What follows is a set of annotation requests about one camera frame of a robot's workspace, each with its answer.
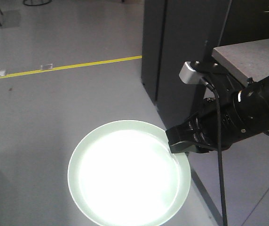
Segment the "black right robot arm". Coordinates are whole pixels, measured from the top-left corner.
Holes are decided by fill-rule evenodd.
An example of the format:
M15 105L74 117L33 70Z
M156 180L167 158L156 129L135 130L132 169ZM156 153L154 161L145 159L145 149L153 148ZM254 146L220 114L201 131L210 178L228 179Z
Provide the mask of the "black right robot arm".
M269 76L243 87L230 74L210 74L207 80L219 95L222 150L269 130ZM217 150L217 108L215 100L204 99L200 109L183 124L166 131L172 153L207 153Z

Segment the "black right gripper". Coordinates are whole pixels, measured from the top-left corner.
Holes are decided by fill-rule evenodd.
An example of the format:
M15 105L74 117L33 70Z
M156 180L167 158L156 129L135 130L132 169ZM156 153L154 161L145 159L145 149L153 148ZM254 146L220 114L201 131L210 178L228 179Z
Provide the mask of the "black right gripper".
M204 100L201 108L184 123L166 130L171 153L207 153L218 149L227 150L240 141L240 120L234 106L234 97L220 100Z

